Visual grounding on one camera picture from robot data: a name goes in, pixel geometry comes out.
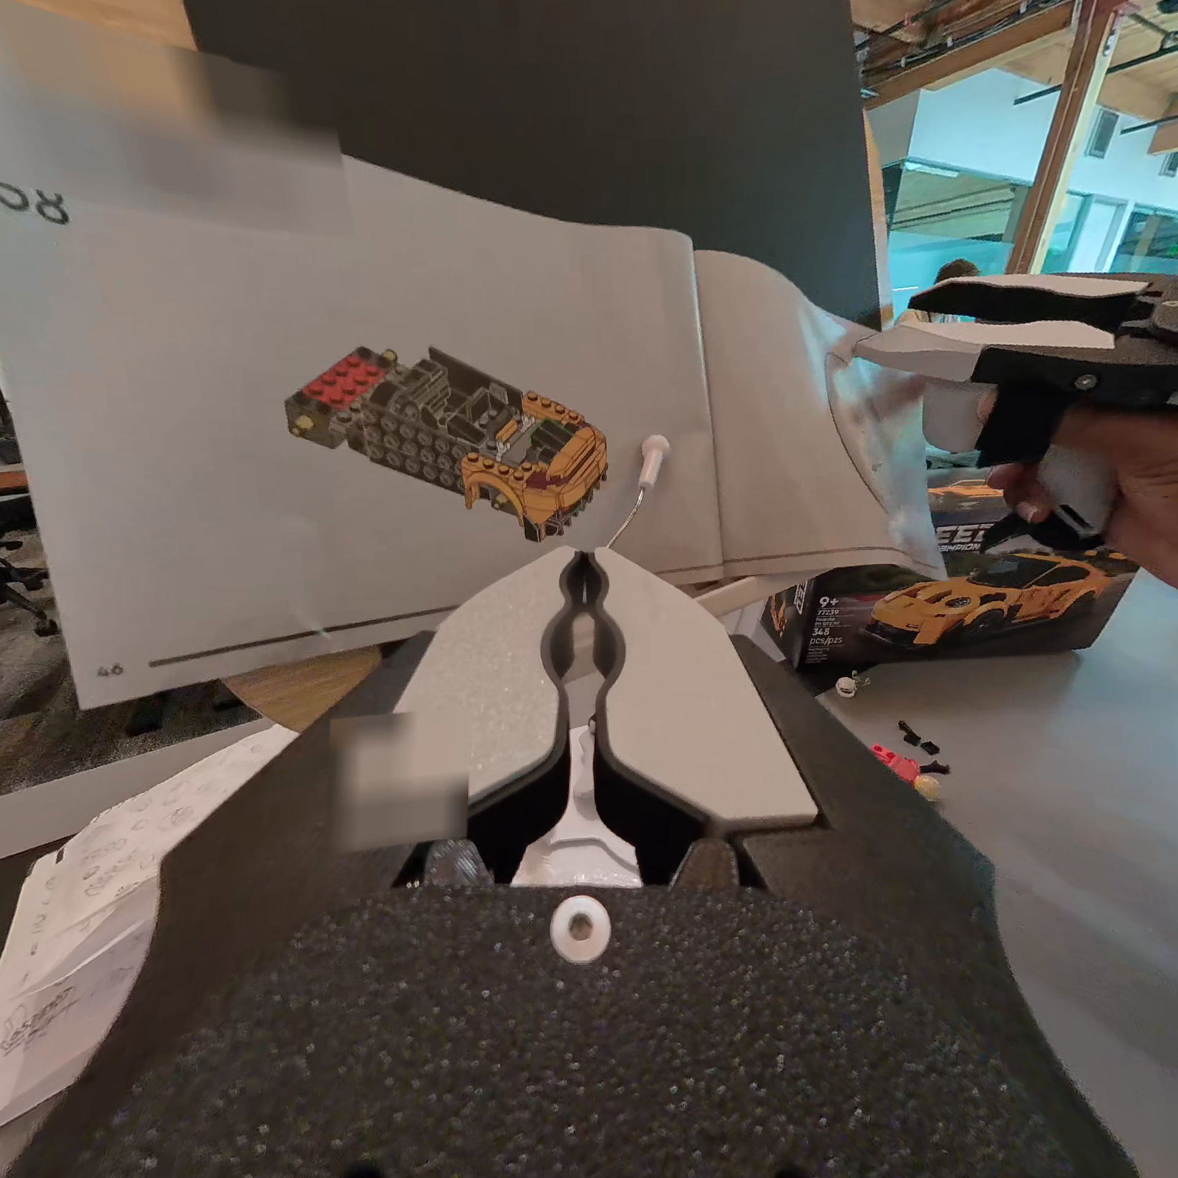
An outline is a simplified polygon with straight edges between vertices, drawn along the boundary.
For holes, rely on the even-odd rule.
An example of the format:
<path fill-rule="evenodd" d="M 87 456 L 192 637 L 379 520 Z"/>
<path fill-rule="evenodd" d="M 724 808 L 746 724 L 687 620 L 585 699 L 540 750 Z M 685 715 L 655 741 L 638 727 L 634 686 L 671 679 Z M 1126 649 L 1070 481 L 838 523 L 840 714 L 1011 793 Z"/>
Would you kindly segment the white book stand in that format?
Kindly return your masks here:
<path fill-rule="evenodd" d="M 638 476 L 637 499 L 624 522 L 605 546 L 608 550 L 615 548 L 619 539 L 637 518 L 644 499 L 658 481 L 661 467 L 671 453 L 671 445 L 665 436 L 652 435 L 643 442 L 641 453 L 643 464 Z M 685 585 L 673 584 L 672 588 L 680 589 L 686 596 L 701 605 L 725 626 L 731 637 L 752 638 L 767 602 L 773 596 L 790 591 L 800 579 L 797 574 L 776 574 Z"/>

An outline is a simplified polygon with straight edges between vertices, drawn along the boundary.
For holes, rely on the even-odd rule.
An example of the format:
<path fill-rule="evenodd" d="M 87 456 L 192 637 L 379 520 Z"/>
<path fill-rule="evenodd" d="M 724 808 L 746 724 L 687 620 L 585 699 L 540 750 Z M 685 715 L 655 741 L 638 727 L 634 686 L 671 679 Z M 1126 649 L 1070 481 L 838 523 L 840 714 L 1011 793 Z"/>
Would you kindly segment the person's right hand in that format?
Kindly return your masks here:
<path fill-rule="evenodd" d="M 1117 499 L 1105 540 L 1157 581 L 1177 586 L 1175 414 L 1075 405 L 1055 442 L 1108 467 Z"/>

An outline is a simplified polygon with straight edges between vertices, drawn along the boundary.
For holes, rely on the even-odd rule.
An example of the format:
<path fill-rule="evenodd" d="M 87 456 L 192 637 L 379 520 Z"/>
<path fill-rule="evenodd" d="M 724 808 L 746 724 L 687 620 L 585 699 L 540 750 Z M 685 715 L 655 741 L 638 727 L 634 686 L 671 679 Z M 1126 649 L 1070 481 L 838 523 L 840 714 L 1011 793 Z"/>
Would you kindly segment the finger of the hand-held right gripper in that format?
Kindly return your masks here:
<path fill-rule="evenodd" d="M 1049 320 L 1119 326 L 1154 293 L 1157 274 L 969 275 L 936 283 L 908 306 L 1002 326 Z"/>
<path fill-rule="evenodd" d="M 1100 355 L 1115 345 L 1112 333 L 1070 320 L 1037 320 L 1024 324 L 910 323 L 870 334 L 854 344 L 852 356 L 901 373 L 948 382 L 972 382 L 986 348 L 1034 352 L 1076 348 Z"/>

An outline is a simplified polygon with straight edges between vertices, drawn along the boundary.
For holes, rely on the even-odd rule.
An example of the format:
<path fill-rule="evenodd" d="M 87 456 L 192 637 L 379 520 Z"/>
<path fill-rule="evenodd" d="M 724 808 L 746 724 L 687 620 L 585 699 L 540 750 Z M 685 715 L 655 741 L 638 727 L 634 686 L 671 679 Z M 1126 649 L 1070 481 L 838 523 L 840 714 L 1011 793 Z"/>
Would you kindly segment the lego instruction booklet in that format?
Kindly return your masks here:
<path fill-rule="evenodd" d="M 617 546 L 672 584 L 941 570 L 867 335 L 673 230 L 351 157 L 100 188 L 3 156 L 3 391 L 83 707 L 404 638 Z"/>

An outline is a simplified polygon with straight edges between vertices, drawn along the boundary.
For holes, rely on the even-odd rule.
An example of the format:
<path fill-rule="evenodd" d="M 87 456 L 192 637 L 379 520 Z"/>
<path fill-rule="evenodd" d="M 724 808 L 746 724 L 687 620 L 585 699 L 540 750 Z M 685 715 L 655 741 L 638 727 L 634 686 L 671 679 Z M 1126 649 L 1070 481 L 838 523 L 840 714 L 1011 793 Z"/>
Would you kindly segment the white printed paper bag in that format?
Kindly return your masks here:
<path fill-rule="evenodd" d="M 298 734 L 270 727 L 100 814 L 21 888 L 2 961 L 2 1125 L 69 1088 L 128 1001 L 162 864 Z"/>

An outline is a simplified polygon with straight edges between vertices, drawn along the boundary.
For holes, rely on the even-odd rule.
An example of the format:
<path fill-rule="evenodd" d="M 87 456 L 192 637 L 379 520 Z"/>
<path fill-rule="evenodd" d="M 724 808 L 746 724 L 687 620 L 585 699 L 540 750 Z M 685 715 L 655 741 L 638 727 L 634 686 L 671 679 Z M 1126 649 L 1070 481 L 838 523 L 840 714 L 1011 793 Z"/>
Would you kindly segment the red lego minifigure parts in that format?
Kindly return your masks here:
<path fill-rule="evenodd" d="M 892 749 L 882 745 L 873 745 L 871 752 L 877 760 L 891 769 L 891 771 L 899 776 L 906 784 L 912 785 L 926 801 L 931 804 L 941 801 L 940 778 L 943 776 L 922 776 L 919 773 L 920 763 L 895 753 Z"/>

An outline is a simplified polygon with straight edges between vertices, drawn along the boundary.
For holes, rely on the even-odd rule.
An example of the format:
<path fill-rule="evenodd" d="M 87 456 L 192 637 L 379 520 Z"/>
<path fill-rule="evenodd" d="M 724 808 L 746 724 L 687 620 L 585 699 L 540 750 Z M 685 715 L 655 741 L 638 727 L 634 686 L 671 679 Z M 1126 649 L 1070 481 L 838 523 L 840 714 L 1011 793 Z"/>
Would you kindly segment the black office chair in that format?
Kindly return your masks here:
<path fill-rule="evenodd" d="M 34 617 L 34 633 L 41 638 L 51 638 L 61 634 L 58 621 L 34 602 L 28 595 L 44 588 L 49 572 L 44 568 L 19 567 L 7 558 L 7 553 L 23 547 L 21 540 L 7 539 L 7 530 L 2 530 L 2 605 L 13 606 Z"/>

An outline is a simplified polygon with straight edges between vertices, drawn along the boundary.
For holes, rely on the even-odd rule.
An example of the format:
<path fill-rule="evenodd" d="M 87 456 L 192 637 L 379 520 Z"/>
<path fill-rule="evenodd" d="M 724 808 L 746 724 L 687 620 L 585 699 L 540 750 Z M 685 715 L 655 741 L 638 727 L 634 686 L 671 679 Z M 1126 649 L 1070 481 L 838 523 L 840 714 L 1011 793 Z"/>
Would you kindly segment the lego set box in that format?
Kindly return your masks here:
<path fill-rule="evenodd" d="M 860 565 L 825 572 L 770 598 L 756 638 L 795 669 L 839 673 L 888 662 L 1065 654 L 1093 645 L 1138 565 L 1118 550 L 1055 553 L 1003 534 L 1007 506 L 985 471 L 927 473 L 943 577 Z"/>

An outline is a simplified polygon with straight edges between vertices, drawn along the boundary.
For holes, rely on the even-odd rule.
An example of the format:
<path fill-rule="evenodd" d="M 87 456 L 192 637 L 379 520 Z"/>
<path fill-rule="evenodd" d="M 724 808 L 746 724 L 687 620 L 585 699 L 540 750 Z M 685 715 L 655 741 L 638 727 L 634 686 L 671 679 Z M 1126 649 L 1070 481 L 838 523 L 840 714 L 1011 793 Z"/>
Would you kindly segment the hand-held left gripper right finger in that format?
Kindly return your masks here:
<path fill-rule="evenodd" d="M 818 804 L 725 626 L 613 550 L 592 568 L 599 750 L 714 833 L 812 826 Z"/>

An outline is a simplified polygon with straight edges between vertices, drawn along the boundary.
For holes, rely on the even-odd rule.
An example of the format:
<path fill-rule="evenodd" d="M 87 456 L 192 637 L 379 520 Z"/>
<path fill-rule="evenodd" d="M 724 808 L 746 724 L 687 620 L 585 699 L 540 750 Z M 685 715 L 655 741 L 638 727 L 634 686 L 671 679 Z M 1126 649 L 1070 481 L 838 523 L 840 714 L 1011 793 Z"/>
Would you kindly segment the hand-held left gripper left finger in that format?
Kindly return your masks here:
<path fill-rule="evenodd" d="M 568 743 L 557 634 L 572 612 L 581 553 L 556 548 L 480 591 L 438 627 L 394 706 L 466 755 L 476 818 L 547 774 Z"/>

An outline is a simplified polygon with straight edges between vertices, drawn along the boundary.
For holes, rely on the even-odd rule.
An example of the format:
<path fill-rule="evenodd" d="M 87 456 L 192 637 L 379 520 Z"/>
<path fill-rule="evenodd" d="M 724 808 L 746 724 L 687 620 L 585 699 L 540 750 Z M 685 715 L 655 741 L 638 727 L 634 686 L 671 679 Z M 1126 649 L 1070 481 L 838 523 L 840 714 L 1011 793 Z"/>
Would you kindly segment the black backdrop panel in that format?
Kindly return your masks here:
<path fill-rule="evenodd" d="M 345 156 L 523 212 L 685 233 L 880 324 L 846 2 L 188 2 Z"/>

